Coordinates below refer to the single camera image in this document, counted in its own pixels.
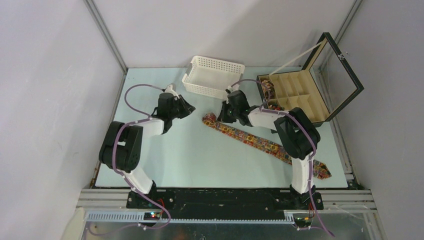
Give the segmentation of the colourful patterned tie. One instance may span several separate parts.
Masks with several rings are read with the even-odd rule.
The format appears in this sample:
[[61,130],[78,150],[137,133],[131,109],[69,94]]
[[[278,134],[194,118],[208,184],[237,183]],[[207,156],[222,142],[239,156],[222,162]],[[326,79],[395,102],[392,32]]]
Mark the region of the colourful patterned tie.
[[[202,122],[205,125],[227,136],[232,137],[235,140],[238,140],[251,147],[254,147],[270,155],[273,155],[274,157],[292,165],[292,158],[288,155],[288,153],[286,153],[282,144],[277,144],[265,138],[261,138],[261,137],[252,135],[248,132],[244,132],[240,129],[228,126],[227,125],[228,123],[218,121],[217,117],[218,116],[215,116],[214,113],[208,113],[202,118]],[[314,172],[314,163],[315,163],[315,160],[313,160],[312,177],[317,177],[319,179],[331,177],[331,174],[329,172],[324,172],[322,168],[319,168],[317,172]]]

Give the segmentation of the white perforated plastic basket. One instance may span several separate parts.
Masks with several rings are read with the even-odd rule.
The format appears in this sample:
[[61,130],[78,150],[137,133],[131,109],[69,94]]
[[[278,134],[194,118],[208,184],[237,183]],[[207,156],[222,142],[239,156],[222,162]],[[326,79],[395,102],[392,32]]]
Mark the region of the white perforated plastic basket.
[[239,81],[245,71],[243,64],[199,55],[190,64],[181,80],[186,91],[223,101],[227,99],[226,89]]

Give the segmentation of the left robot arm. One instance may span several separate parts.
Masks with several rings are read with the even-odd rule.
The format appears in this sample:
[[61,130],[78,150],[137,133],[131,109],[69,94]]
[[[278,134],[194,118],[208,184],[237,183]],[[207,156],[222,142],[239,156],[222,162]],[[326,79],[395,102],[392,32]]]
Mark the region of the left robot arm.
[[158,194],[151,190],[155,183],[140,165],[143,140],[167,133],[174,119],[183,119],[195,110],[182,95],[161,93],[151,116],[129,123],[110,123],[100,147],[99,161],[119,174],[134,192],[140,193],[138,201],[145,208],[156,206]]

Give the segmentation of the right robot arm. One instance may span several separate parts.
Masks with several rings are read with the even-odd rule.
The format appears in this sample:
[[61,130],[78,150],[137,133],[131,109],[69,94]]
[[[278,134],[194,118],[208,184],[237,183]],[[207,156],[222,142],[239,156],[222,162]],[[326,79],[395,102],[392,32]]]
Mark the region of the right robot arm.
[[313,160],[321,136],[300,107],[291,110],[271,110],[259,105],[250,106],[244,92],[227,89],[218,120],[238,121],[243,126],[263,127],[276,131],[285,152],[292,158],[291,204],[304,209],[314,194]]

